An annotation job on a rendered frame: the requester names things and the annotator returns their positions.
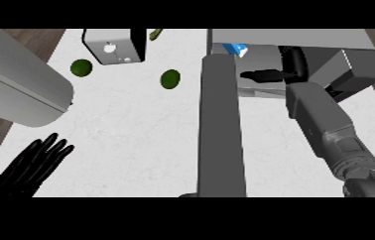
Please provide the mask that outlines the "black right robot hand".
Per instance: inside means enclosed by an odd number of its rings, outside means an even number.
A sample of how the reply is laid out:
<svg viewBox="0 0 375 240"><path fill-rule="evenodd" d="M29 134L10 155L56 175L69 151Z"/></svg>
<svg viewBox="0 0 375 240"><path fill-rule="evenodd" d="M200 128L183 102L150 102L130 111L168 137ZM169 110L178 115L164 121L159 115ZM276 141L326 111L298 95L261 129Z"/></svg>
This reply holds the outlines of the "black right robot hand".
<svg viewBox="0 0 375 240"><path fill-rule="evenodd" d="M283 82L285 84L292 84L307 82L308 68L301 47L279 46L279 51L282 70L243 71L240 78L246 78L255 83Z"/></svg>

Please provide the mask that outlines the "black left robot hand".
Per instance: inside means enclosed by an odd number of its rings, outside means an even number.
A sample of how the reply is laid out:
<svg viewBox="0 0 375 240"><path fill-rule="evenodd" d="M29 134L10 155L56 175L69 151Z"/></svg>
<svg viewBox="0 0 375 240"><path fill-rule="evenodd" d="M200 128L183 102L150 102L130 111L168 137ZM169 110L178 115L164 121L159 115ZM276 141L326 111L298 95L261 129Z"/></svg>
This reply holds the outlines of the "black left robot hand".
<svg viewBox="0 0 375 240"><path fill-rule="evenodd" d="M0 174L0 198L32 197L75 146L53 133L37 139Z"/></svg>

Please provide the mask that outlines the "grey microwave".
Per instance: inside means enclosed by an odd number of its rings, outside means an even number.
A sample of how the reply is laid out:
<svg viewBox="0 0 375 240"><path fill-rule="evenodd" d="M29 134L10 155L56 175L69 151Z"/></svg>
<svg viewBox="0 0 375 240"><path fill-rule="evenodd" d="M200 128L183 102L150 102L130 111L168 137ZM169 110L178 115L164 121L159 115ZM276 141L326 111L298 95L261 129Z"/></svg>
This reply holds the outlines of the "grey microwave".
<svg viewBox="0 0 375 240"><path fill-rule="evenodd" d="M342 101L375 85L375 29L209 29L206 53L226 54L224 44L248 51L236 71L282 70L279 46L299 47L308 81Z"/></svg>

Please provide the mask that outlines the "blue and white milk carton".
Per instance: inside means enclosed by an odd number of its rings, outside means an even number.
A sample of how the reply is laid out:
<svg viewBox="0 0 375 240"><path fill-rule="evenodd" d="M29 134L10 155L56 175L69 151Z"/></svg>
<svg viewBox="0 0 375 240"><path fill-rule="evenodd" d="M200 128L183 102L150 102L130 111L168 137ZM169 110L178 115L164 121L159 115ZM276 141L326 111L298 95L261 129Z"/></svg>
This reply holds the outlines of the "blue and white milk carton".
<svg viewBox="0 0 375 240"><path fill-rule="evenodd" d="M245 44L224 44L223 47L227 54L237 58L240 58L248 52L248 47Z"/></svg>

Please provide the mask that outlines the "green lime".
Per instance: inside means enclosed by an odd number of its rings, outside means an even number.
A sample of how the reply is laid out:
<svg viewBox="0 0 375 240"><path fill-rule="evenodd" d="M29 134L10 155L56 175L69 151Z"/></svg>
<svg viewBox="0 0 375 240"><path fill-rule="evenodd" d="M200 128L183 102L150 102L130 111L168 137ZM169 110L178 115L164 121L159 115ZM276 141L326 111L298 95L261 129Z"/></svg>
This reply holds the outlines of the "green lime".
<svg viewBox="0 0 375 240"><path fill-rule="evenodd" d="M162 74L159 78L161 86L165 89L172 89L180 82L180 72L175 69L168 69Z"/></svg>
<svg viewBox="0 0 375 240"><path fill-rule="evenodd" d="M75 60L70 64L70 73L78 76L87 76L93 71L93 64L88 60Z"/></svg>

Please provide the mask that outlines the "pale grey rounded appliance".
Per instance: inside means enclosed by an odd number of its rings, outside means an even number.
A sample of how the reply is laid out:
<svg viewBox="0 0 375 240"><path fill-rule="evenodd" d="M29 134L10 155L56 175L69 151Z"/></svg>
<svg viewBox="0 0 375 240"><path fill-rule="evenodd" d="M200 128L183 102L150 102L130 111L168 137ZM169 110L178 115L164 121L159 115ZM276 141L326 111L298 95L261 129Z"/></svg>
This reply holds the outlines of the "pale grey rounded appliance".
<svg viewBox="0 0 375 240"><path fill-rule="evenodd" d="M65 114L72 99L70 82L0 30L0 118L45 126Z"/></svg>

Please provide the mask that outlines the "grey box appliance with holes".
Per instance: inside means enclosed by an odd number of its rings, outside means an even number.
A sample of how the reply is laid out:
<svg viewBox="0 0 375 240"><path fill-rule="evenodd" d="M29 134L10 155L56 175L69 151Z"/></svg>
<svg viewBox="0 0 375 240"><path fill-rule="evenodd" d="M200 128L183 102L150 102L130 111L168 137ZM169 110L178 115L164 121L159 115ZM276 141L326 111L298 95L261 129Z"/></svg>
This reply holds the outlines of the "grey box appliance with holes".
<svg viewBox="0 0 375 240"><path fill-rule="evenodd" d="M144 61L144 29L84 29L82 43L101 65Z"/></svg>

